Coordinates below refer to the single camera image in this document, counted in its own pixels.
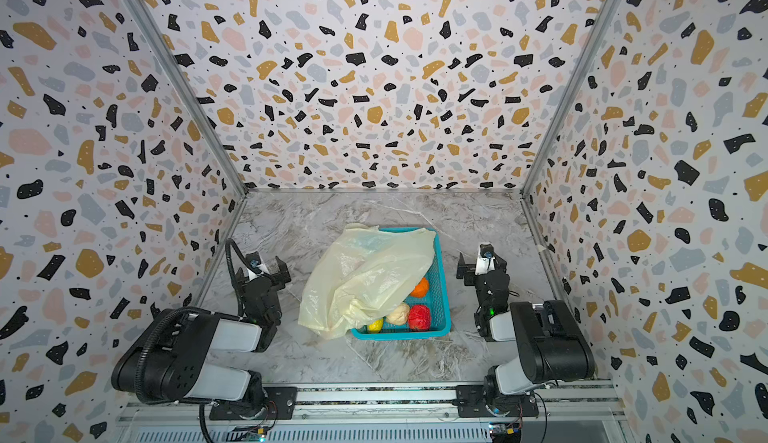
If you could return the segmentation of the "orange fruit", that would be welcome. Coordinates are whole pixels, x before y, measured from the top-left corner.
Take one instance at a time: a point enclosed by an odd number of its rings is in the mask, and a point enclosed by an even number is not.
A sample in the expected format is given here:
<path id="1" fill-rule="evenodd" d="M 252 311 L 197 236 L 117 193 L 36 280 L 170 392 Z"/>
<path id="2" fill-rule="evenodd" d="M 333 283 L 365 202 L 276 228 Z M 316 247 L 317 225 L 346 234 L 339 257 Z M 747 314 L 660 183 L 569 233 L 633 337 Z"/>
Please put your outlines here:
<path id="1" fill-rule="evenodd" d="M 413 289 L 413 291 L 410 293 L 410 296 L 413 298 L 424 298 L 430 290 L 429 281 L 426 278 L 422 278 L 420 282 L 417 284 L 417 286 Z"/>

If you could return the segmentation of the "red fruit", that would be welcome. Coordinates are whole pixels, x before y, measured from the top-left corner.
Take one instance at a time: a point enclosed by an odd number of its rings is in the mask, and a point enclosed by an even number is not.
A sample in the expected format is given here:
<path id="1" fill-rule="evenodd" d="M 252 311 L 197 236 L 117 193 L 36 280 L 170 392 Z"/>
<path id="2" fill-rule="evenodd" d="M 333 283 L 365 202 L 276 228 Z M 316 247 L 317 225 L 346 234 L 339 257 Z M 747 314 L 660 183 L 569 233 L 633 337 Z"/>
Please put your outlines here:
<path id="1" fill-rule="evenodd" d="M 410 308 L 407 324 L 413 332 L 429 331 L 432 323 L 430 309 L 425 305 L 414 305 Z"/>

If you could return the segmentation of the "pale yellow plastic bag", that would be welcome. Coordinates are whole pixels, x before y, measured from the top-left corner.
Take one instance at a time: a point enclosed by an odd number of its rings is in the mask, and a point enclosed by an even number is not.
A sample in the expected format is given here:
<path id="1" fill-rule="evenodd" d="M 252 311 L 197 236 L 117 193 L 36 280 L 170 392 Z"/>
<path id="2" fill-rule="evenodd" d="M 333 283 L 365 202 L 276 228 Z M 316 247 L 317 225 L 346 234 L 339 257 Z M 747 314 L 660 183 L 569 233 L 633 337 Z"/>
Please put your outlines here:
<path id="1" fill-rule="evenodd" d="M 435 237 L 426 228 L 347 226 L 311 272 L 298 324 L 331 340 L 387 317 L 428 273 Z"/>

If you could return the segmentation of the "beige round fruit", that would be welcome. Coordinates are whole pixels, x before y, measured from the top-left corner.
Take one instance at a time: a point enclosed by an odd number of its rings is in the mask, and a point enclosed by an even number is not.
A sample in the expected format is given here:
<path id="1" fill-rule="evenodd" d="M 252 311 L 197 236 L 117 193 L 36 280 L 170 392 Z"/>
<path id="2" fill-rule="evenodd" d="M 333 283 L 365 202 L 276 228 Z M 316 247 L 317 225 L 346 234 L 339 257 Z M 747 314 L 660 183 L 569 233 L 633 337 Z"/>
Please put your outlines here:
<path id="1" fill-rule="evenodd" d="M 407 324 L 409 315 L 410 306 L 403 302 L 385 317 L 385 322 L 395 326 L 403 326 Z"/>

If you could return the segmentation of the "yellow lemon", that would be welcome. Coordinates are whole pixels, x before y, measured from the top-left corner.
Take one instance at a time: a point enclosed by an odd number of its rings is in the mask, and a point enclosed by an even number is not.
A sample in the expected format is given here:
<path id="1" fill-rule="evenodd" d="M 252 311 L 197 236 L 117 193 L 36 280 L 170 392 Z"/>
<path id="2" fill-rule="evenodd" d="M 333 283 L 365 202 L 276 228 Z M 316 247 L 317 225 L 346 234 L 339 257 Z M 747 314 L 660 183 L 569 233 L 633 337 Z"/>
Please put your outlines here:
<path id="1" fill-rule="evenodd" d="M 369 333 L 379 333 L 382 330 L 383 325 L 384 325 L 384 319 L 383 318 L 377 319 L 376 321 L 374 321 L 373 323 L 367 326 L 367 331 Z"/>

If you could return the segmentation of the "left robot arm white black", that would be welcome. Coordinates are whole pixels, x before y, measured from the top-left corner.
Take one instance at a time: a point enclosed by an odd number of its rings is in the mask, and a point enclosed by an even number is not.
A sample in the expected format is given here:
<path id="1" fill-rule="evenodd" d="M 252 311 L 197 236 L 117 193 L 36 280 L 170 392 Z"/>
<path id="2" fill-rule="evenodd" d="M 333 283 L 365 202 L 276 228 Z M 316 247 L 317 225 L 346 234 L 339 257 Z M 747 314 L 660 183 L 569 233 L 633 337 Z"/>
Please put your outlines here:
<path id="1" fill-rule="evenodd" d="M 144 404 L 215 404 L 214 418 L 275 418 L 277 403 L 269 398 L 254 370 L 219 366 L 208 361 L 212 351 L 263 353 L 282 320 L 278 292 L 291 281 L 287 264 L 277 271 L 251 254 L 247 270 L 235 273 L 240 315 L 197 307 L 166 309 L 119 359 L 111 385 L 134 394 Z"/>

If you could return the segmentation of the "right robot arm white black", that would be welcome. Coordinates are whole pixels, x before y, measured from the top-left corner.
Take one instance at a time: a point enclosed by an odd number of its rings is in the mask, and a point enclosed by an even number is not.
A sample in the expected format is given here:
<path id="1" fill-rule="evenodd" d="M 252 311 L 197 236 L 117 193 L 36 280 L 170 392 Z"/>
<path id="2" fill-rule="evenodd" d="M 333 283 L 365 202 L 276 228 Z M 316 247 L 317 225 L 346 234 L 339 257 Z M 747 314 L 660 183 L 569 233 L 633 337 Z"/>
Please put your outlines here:
<path id="1" fill-rule="evenodd" d="M 474 263 L 460 256 L 456 277 L 475 289 L 474 324 L 479 336 L 517 348 L 514 358 L 489 369 L 482 384 L 456 388 L 461 418 L 536 417 L 534 390 L 593 376 L 594 356 L 566 303 L 512 302 L 507 262 L 492 245 L 480 245 Z"/>

